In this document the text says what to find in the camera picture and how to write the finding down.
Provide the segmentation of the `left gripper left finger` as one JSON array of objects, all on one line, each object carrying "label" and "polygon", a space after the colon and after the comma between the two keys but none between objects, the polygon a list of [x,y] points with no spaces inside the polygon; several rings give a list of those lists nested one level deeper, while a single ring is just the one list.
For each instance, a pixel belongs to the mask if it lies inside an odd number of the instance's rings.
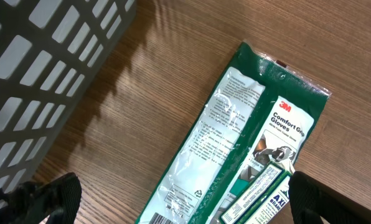
[{"label": "left gripper left finger", "polygon": [[78,176],[69,172],[48,184],[27,181],[0,189],[0,224],[73,224],[82,199]]}]

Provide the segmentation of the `green white gloves package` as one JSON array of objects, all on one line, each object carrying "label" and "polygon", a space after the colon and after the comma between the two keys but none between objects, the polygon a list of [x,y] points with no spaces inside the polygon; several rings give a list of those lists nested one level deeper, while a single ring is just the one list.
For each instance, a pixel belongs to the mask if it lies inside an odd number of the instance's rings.
[{"label": "green white gloves package", "polygon": [[138,223],[220,223],[267,163],[293,166],[330,92],[242,42]]}]

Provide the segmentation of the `green white balm box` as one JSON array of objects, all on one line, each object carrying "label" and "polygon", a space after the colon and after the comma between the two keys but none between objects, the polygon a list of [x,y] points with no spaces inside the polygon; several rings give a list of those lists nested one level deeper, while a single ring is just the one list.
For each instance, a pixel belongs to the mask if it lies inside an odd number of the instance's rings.
[{"label": "green white balm box", "polygon": [[291,173],[270,162],[220,216],[224,224],[267,224],[289,202]]}]

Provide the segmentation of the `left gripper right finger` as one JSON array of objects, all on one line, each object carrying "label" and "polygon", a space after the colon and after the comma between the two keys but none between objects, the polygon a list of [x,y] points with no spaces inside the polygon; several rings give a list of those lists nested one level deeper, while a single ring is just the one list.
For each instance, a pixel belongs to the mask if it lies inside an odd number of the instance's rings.
[{"label": "left gripper right finger", "polygon": [[301,171],[289,180],[289,203],[295,224],[371,223],[370,209]]}]

